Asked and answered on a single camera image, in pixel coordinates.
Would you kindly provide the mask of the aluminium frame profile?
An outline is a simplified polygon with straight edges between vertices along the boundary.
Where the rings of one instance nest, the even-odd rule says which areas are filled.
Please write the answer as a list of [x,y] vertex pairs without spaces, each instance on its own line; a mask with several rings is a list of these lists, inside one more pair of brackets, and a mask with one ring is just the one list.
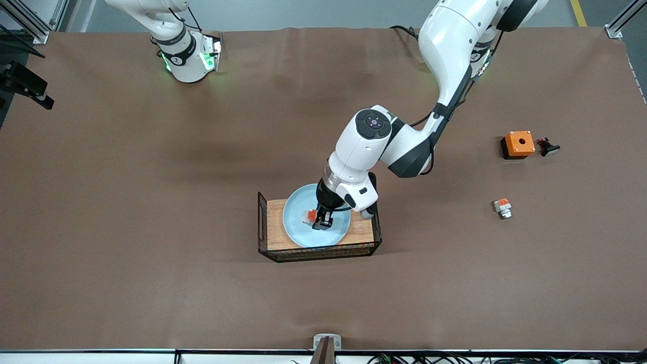
[[60,28],[70,0],[0,0],[0,30],[30,35],[34,44],[46,44]]
[[647,0],[631,0],[610,23],[605,24],[605,31],[608,37],[610,39],[622,38],[622,28],[628,25],[629,21],[646,7]]

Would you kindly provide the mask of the grey metal bracket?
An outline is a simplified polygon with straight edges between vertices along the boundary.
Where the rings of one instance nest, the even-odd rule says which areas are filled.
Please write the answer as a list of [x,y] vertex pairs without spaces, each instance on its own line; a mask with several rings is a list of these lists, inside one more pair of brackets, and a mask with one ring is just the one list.
[[319,347],[319,344],[321,342],[328,343],[328,348],[332,348],[334,351],[341,351],[342,350],[342,337],[339,334],[333,334],[333,333],[320,333],[316,334],[313,337],[313,348],[312,350],[315,351]]

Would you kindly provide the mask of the orange button box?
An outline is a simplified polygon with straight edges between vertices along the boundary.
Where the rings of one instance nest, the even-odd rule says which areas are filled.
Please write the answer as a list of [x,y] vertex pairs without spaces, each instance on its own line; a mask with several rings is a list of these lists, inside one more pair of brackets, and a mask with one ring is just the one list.
[[523,160],[536,152],[532,134],[529,130],[509,131],[500,141],[503,158]]

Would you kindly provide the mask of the wooden board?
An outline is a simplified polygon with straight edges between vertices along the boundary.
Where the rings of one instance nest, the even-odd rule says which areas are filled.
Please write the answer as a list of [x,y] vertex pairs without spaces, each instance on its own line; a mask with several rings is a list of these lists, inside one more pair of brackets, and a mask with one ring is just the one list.
[[308,239],[300,238],[301,244],[293,241],[284,228],[283,213],[287,200],[269,200],[267,201],[266,214],[266,247],[268,250],[285,250],[298,249],[301,247],[328,247],[342,246],[348,244],[362,244],[373,242],[374,228],[371,220],[362,219],[358,212],[348,210],[342,213],[334,214],[334,226],[327,231],[312,230],[310,226],[301,221],[301,212],[306,208],[299,210],[299,215],[295,218],[298,226],[302,226],[313,235],[313,244]]

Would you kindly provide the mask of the dark brown post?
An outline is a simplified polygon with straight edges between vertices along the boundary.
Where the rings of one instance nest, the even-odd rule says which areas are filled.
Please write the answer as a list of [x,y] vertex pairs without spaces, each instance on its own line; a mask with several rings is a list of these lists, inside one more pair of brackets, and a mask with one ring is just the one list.
[[328,348],[328,343],[321,342],[312,354],[309,364],[336,364],[336,353]]

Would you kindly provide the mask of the brown table cover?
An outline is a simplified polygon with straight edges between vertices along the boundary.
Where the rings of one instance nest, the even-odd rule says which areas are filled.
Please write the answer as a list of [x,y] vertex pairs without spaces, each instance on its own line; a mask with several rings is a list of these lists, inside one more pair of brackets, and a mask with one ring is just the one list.
[[[375,168],[374,256],[274,263],[257,193],[322,175],[356,111],[437,99],[393,29],[224,35],[176,81],[144,33],[55,33],[0,129],[0,348],[647,348],[647,105],[601,28],[520,28],[429,175]],[[509,131],[536,152],[503,158]],[[560,145],[541,156],[536,144]],[[493,201],[507,198],[501,219]]]

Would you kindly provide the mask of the light blue round plate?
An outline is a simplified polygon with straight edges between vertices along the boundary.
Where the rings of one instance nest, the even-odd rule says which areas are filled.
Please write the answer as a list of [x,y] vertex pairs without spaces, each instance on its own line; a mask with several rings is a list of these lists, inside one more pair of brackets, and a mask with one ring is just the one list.
[[283,226],[288,237],[300,247],[334,246],[345,237],[351,223],[351,211],[333,214],[333,226],[325,231],[314,230],[305,219],[307,212],[316,210],[317,184],[304,185],[294,191],[283,209]]

